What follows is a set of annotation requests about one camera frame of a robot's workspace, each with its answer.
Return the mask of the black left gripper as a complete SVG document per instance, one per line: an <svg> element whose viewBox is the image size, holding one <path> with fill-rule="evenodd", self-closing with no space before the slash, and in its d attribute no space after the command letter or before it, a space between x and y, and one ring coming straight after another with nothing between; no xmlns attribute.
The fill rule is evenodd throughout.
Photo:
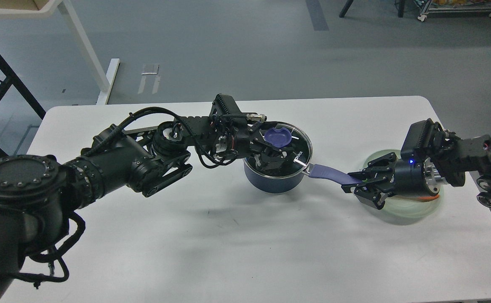
<svg viewBox="0 0 491 303"><path fill-rule="evenodd" d="M237 159L253 157L257 171L280 169L293 153L290 148L268 148L269 146L288 146L298 137L286 127L271 127L270 123L240 123L234 126L234 154Z"/></svg>

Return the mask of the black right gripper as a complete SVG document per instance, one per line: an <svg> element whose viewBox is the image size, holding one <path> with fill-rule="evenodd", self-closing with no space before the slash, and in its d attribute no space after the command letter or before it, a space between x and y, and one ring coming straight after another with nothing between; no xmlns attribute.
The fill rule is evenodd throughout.
<svg viewBox="0 0 491 303"><path fill-rule="evenodd" d="M397 161L397 153L374 153L358 171L348 173L359 183L343 184L345 193L353 193L363 205L382 210L391 195L405 197L426 196L423 164ZM389 192L382 192L373 181L388 181Z"/></svg>

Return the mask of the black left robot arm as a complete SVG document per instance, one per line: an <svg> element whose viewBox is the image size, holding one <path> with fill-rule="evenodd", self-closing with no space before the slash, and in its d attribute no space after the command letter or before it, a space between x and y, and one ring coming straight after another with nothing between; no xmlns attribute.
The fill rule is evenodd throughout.
<svg viewBox="0 0 491 303"><path fill-rule="evenodd" d="M93 139L91 147L64 164L55 156L0 158L0 299L15 279L61 283L69 278L63 255L85 230L76 213L126 186L145 197L190 173L193 146L204 167L253 157L279 168L290 141L271 139L262 114L212 109L205 117L181 117L161 107L130 113Z"/></svg>

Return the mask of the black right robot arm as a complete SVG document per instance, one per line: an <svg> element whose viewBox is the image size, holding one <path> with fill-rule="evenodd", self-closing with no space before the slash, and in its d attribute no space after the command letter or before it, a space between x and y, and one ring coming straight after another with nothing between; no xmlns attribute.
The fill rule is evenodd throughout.
<svg viewBox="0 0 491 303"><path fill-rule="evenodd" d="M342 190L380 210L388 197L432 198L444 184L461 187L468 171L480 174L482 192L477 200L491 208L490 136L461 139L440 130L424 135L409 132L400 157L390 153L373 159L361 171L351 173L357 181L344 183Z"/></svg>

